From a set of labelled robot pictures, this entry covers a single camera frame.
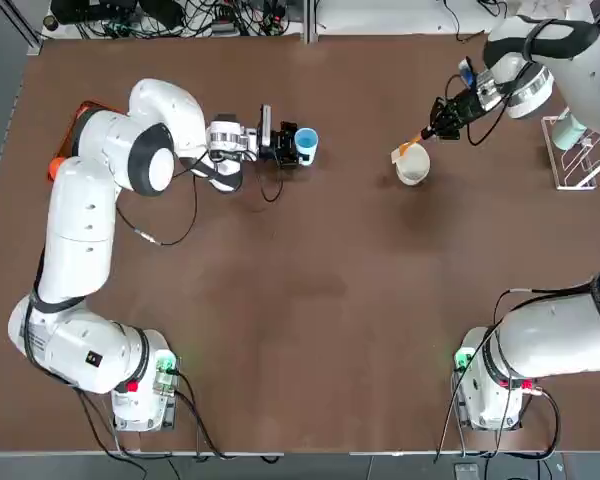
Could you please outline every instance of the brown table surface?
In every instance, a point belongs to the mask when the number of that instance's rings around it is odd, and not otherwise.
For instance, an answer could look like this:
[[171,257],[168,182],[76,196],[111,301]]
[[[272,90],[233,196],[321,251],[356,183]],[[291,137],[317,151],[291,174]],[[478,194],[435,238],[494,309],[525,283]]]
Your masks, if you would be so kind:
[[[478,59],[480,46],[442,36],[47,42],[27,65],[0,166],[0,450],[97,450],[73,393],[27,364],[7,320],[31,287],[46,167],[71,115],[86,99],[126,108],[145,77],[190,91],[207,121],[229,111],[255,125],[269,103],[276,124],[315,128],[320,147],[274,205],[249,167],[236,195],[199,182],[198,221],[178,247],[118,222],[111,277],[91,308],[167,336],[226,451],[433,450],[452,355],[469,328],[491,322],[498,294],[600,269],[600,192],[555,190],[539,118],[505,118],[479,148],[429,142],[426,184],[397,180],[390,150],[426,123],[458,60]],[[193,195],[180,179],[160,198],[126,192],[119,203],[169,240]],[[562,410],[561,449],[600,450],[600,373],[543,385]],[[552,417],[534,403],[504,448],[545,448]],[[174,433],[130,445],[192,451],[193,432],[181,408]],[[492,434],[468,442],[489,447]],[[445,447],[459,448],[453,423]]]

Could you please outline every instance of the black cable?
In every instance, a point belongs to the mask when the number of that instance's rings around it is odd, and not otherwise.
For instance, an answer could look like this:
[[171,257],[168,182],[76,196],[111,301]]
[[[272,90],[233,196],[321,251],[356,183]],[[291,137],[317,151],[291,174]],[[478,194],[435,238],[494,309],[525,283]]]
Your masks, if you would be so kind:
[[93,419],[91,418],[91,413],[89,412],[89,409],[87,408],[87,404],[84,401],[83,395],[86,396],[86,393],[84,393],[80,389],[74,389],[74,390],[76,392],[76,395],[78,395],[78,400],[80,400],[80,404],[82,405],[82,410],[84,411],[84,414],[87,417],[87,422],[89,423],[89,428],[91,429],[91,433],[93,434],[93,438],[95,439],[95,441],[98,444],[98,446],[100,447],[100,449],[104,452],[104,454],[107,457],[109,457],[109,458],[111,458],[113,460],[116,460],[118,462],[126,463],[128,465],[133,465],[135,468],[141,470],[142,471],[142,480],[145,480],[147,478],[147,469],[146,468],[144,468],[139,463],[134,462],[133,460],[129,460],[128,458],[118,457],[118,456],[114,455],[113,453],[111,453],[107,449],[107,447],[105,446],[105,444],[100,439],[100,436],[98,435],[98,431],[96,430],[96,427],[95,427],[95,425],[93,423]]
[[440,454],[442,453],[442,447],[444,446],[444,439],[447,436],[447,429],[449,426],[449,419],[451,418],[451,410],[453,409],[453,402],[455,402],[456,397],[458,396],[458,390],[460,388],[460,385],[462,384],[462,380],[464,379],[464,376],[469,371],[469,367],[471,367],[471,364],[473,363],[474,359],[479,355],[480,350],[482,350],[482,348],[491,339],[491,337],[497,331],[497,329],[500,327],[500,325],[502,325],[502,322],[504,321],[504,319],[505,319],[505,317],[502,317],[500,320],[498,320],[498,322],[493,326],[491,331],[487,335],[484,336],[482,341],[478,344],[478,347],[476,348],[475,353],[467,362],[467,365],[465,366],[464,370],[462,371],[460,378],[456,382],[456,386],[453,389],[453,394],[451,395],[451,400],[449,401],[449,407],[447,408],[447,415],[445,417],[442,434],[440,435],[440,441],[438,443],[438,446],[436,447],[436,456],[433,460],[434,464],[437,463],[438,460],[440,459]]
[[258,170],[258,162],[257,162],[258,159],[252,152],[246,151],[245,153],[253,159],[254,168],[255,168],[255,172],[256,172],[256,178],[258,179],[258,184],[260,185],[260,194],[262,195],[262,198],[267,203],[275,203],[278,200],[278,198],[280,198],[280,195],[282,195],[282,190],[284,189],[284,180],[282,179],[282,169],[280,168],[280,161],[278,160],[278,156],[276,155],[275,150],[274,150],[273,154],[275,155],[276,166],[278,167],[278,172],[277,172],[278,191],[276,192],[276,194],[273,197],[268,197],[266,192],[264,191],[262,177],[260,176],[260,171]]
[[[500,300],[502,298],[504,298],[504,296],[506,294],[513,293],[516,291],[523,291],[523,290],[524,289],[510,289],[510,290],[503,292],[500,295],[500,297],[498,297],[498,301],[496,303],[496,308],[494,310],[497,309],[498,304],[500,303]],[[535,297],[535,298],[531,298],[522,303],[519,303],[518,305],[513,307],[510,311],[518,310],[522,307],[531,305],[533,303],[551,300],[554,298],[564,298],[567,296],[579,295],[579,294],[584,294],[584,293],[589,293],[589,292],[590,292],[589,283],[584,283],[581,285],[576,285],[574,287],[569,287],[569,288],[565,288],[565,289],[561,289],[561,290],[558,290],[558,289],[529,289],[529,293],[538,293],[538,294],[542,294],[542,295]],[[449,407],[447,408],[447,414],[446,414],[442,434],[440,435],[440,441],[436,448],[436,456],[434,458],[434,463],[436,463],[439,460],[440,454],[442,453],[442,447],[444,445],[444,439],[447,434],[449,419],[451,417],[451,411],[453,409],[453,402],[455,401],[455,399],[457,397],[458,390],[460,388],[460,384],[462,383],[462,380],[463,380],[465,374],[469,370],[469,367],[473,363],[473,360],[476,358],[476,356],[478,355],[480,350],[482,350],[482,348],[485,346],[487,341],[489,341],[491,339],[491,337],[495,334],[495,332],[498,330],[498,328],[500,327],[500,325],[502,324],[502,322],[504,321],[505,318],[506,318],[506,316],[503,316],[500,320],[498,320],[498,322],[496,322],[492,326],[491,331],[478,344],[474,355],[469,359],[469,362],[467,362],[467,365],[466,365],[465,369],[463,370],[462,374],[460,375],[460,378],[456,382],[455,388],[453,389],[453,393],[451,395],[451,401],[449,402]],[[544,392],[544,395],[547,396],[547,398],[550,398],[550,395],[548,395],[548,392],[546,392],[545,390],[543,390],[543,392]],[[553,401],[553,399],[551,399],[550,402],[551,402],[552,407],[554,408],[554,413],[555,413],[555,417],[556,417],[556,430],[555,430],[555,434],[554,434],[554,439],[551,442],[551,446],[549,447],[549,449],[544,454],[541,454],[540,456],[537,456],[537,455],[527,456],[527,454],[513,454],[513,453],[508,453],[507,455],[511,455],[511,456],[514,456],[517,458],[529,458],[529,459],[539,459],[539,460],[542,460],[543,458],[548,458],[549,456],[551,456],[551,454],[555,451],[555,448],[557,447],[559,437],[560,437],[560,413],[558,410],[557,403],[555,403],[555,401]],[[481,452],[477,456],[484,456],[485,453],[488,453],[488,452]]]
[[500,123],[500,120],[502,119],[504,112],[507,110],[507,107],[509,106],[509,102],[511,101],[511,98],[513,97],[513,95],[516,92],[516,90],[518,88],[518,84],[520,83],[520,80],[522,79],[523,75],[527,72],[527,70],[529,70],[529,68],[531,68],[531,65],[532,65],[531,63],[527,63],[524,67],[522,67],[522,69],[518,72],[518,75],[516,75],[516,77],[513,80],[511,90],[506,95],[501,97],[500,101],[496,104],[495,107],[493,107],[493,108],[496,108],[501,103],[503,104],[502,109],[500,110],[500,113],[498,113],[498,117],[496,118],[496,121],[493,122],[493,125],[491,125],[489,130],[487,130],[487,133],[485,133],[482,136],[482,138],[480,138],[480,140],[478,140],[476,142],[471,138],[471,130],[469,129],[470,124],[467,124],[467,139],[469,140],[469,143],[471,145],[473,145],[474,147],[477,147],[482,142],[484,142],[489,137],[489,135],[491,135],[491,133],[495,130],[495,128],[498,126],[498,123]]
[[456,15],[456,12],[454,12],[453,10],[451,10],[451,7],[449,7],[449,5],[447,4],[448,0],[442,0],[442,5],[444,5],[444,8],[446,8],[447,10],[449,10],[449,13],[451,13],[451,15],[453,15],[453,18],[455,19],[456,23],[456,41],[460,42],[460,43],[467,43],[470,40],[473,40],[475,37],[477,37],[478,35],[482,35],[483,33],[485,33],[484,30],[480,30],[477,33],[472,33],[469,36],[465,37],[465,38],[460,38],[460,20],[458,19],[458,16]]
[[511,373],[509,373],[509,378],[507,379],[507,402],[504,405],[504,413],[502,414],[502,421],[500,422],[500,428],[498,429],[498,433],[496,436],[496,449],[489,455],[489,458],[494,458],[500,452],[500,442],[502,440],[502,431],[504,430],[504,422],[507,418],[507,412],[509,410],[509,403],[511,402]]
[[[507,18],[507,14],[509,13],[509,7],[507,6],[507,2],[498,1],[498,0],[476,0],[478,4],[485,9],[485,11],[496,18],[500,16],[502,12],[502,6],[504,6],[504,18]],[[498,11],[494,12],[490,7],[497,7]]]
[[122,221],[131,230],[133,230],[134,233],[140,235],[145,240],[147,240],[155,245],[158,245],[160,247],[173,247],[175,245],[178,245],[179,243],[182,243],[184,241],[184,239],[187,238],[187,236],[191,233],[191,230],[193,230],[193,226],[195,225],[196,219],[198,217],[198,189],[196,188],[197,176],[192,175],[192,177],[193,177],[193,199],[195,202],[195,205],[193,207],[193,217],[191,218],[191,222],[189,223],[189,228],[187,228],[187,230],[177,240],[174,240],[172,242],[160,242],[160,241],[156,240],[152,235],[149,235],[148,233],[140,230],[133,223],[131,223],[131,221],[129,221],[129,219],[124,215],[124,213],[122,213],[122,210],[120,209],[120,207],[117,204],[116,204],[116,212],[118,212],[118,215],[120,216]]
[[264,455],[261,455],[260,458],[262,459],[262,461],[264,463],[268,463],[269,465],[274,465],[274,464],[278,463],[280,461],[280,458],[282,458],[282,457],[268,458],[268,457],[265,457]]
[[[546,460],[542,460],[542,463],[544,463],[544,466],[547,467],[547,472],[549,473],[549,480],[553,480],[553,473],[551,472],[551,467],[549,467],[549,464],[547,463]],[[540,480],[540,471],[538,470],[538,480]]]
[[450,98],[449,98],[449,87],[451,86],[451,82],[453,82],[456,78],[458,80],[462,80],[462,77],[460,76],[460,74],[459,73],[455,73],[455,74],[453,74],[453,75],[451,75],[449,77],[449,80],[447,80],[447,84],[444,86],[444,99],[446,101],[450,100]]
[[[183,378],[183,375],[180,372],[177,372],[176,375]],[[198,428],[200,428],[200,431],[202,432],[202,437],[204,438],[204,441],[207,444],[207,446],[209,447],[209,449],[211,450],[211,452],[216,457],[221,458],[222,460],[233,460],[234,458],[236,458],[233,456],[225,455],[220,450],[218,450],[215,443],[213,443],[213,440],[211,440],[211,437],[209,436],[207,427],[205,426],[204,422],[202,421],[202,417],[200,416],[200,412],[198,412],[198,408],[196,407],[195,403],[192,402],[191,400],[189,400],[189,398],[185,394],[183,394],[182,392],[180,392],[178,390],[176,390],[175,395],[177,398],[182,400],[184,402],[184,404],[187,406],[187,408],[189,408],[189,410],[191,411],[191,414],[193,415],[193,418],[195,419],[195,421],[198,425]]]
[[545,389],[541,389],[540,393],[544,398],[546,398],[549,401],[549,403],[551,404],[551,408],[553,409],[555,429],[553,439],[551,440],[551,445],[549,445],[549,448],[547,448],[547,450],[539,454],[507,452],[507,455],[509,455],[510,457],[523,458],[526,460],[546,460],[551,455],[553,455],[556,449],[558,448],[558,443],[560,443],[560,434],[562,431],[562,419],[560,416],[560,408],[558,407],[558,403],[548,391],[546,391]]
[[170,459],[170,458],[167,458],[167,462],[169,462],[169,466],[171,467],[171,470],[173,470],[173,473],[175,473],[175,474],[176,474],[176,478],[177,478],[178,480],[181,480],[181,479],[180,479],[180,474],[178,473],[178,470],[176,470],[176,467],[175,467],[175,465],[173,464],[173,462],[171,462],[171,459]]

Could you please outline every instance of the floor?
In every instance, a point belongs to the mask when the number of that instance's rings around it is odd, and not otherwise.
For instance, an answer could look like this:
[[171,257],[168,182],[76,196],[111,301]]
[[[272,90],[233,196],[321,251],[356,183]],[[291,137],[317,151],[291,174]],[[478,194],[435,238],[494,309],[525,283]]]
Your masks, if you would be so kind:
[[[0,153],[8,129],[12,108],[17,101],[22,71],[26,62],[26,44],[0,13]],[[556,455],[548,465],[555,480],[569,478],[600,479],[600,453],[569,454],[562,458]],[[151,464],[148,479],[168,479],[175,474],[166,461],[145,462]],[[173,464],[182,479],[186,478],[349,478],[388,479],[452,479],[454,464],[465,462],[458,457],[443,457],[437,465],[432,464],[431,455],[404,457],[349,456],[349,455],[288,455],[276,465],[267,465],[259,458],[238,459],[232,462],[211,460],[195,464],[186,458],[175,458]],[[479,478],[484,475],[484,461],[476,461]],[[141,473],[132,466],[113,462],[103,455],[62,456],[0,456],[0,480],[18,478],[60,479],[66,472],[80,479],[139,479]],[[546,469],[541,469],[541,478],[549,478]],[[489,478],[511,477],[536,478],[533,462],[521,461],[506,456],[493,460],[489,466]]]
[[[418,480],[452,480],[454,465],[475,463],[478,465],[478,476],[464,477],[458,480],[482,480],[484,478],[484,461],[464,461],[456,456],[443,456],[433,465],[432,455],[390,456],[350,456],[343,454],[306,454],[287,455],[275,465],[268,465],[260,458],[241,458],[233,461],[211,459],[197,464],[189,458],[175,458],[173,466],[177,469],[181,480],[266,480],[266,479],[312,479],[335,480],[389,480],[409,478]],[[555,480],[585,479],[600,480],[600,455],[569,456],[567,466],[561,455],[556,455],[548,462],[552,478]],[[175,473],[166,460],[144,462],[148,468],[147,480],[174,479]],[[133,466],[117,463],[104,456],[36,456],[0,458],[0,479],[27,478],[28,480],[51,480],[63,478],[67,471],[73,471],[75,480],[93,479],[139,480],[142,472]],[[517,460],[499,456],[489,465],[488,478],[504,480],[511,477],[522,480],[536,480],[535,462]],[[540,470],[542,480],[549,479],[546,467]]]

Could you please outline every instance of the white stand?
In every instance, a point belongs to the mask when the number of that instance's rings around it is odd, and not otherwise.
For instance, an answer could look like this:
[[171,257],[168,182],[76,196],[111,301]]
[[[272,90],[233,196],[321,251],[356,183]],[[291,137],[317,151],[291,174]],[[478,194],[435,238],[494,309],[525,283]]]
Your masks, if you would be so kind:
[[600,173],[600,133],[586,130],[578,143],[566,152],[559,150],[551,141],[551,127],[560,116],[543,117],[542,132],[549,152],[553,178],[558,190],[594,190]]

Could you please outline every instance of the white cup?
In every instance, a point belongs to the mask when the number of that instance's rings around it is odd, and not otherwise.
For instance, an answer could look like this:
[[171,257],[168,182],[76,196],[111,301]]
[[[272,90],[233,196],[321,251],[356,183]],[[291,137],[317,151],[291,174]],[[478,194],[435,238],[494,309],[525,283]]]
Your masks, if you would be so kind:
[[414,143],[407,148],[395,163],[398,178],[409,186],[417,185],[424,180],[431,168],[429,154],[419,143]]
[[301,128],[294,136],[296,150],[298,151],[298,163],[308,167],[313,163],[318,149],[318,134],[313,128]]

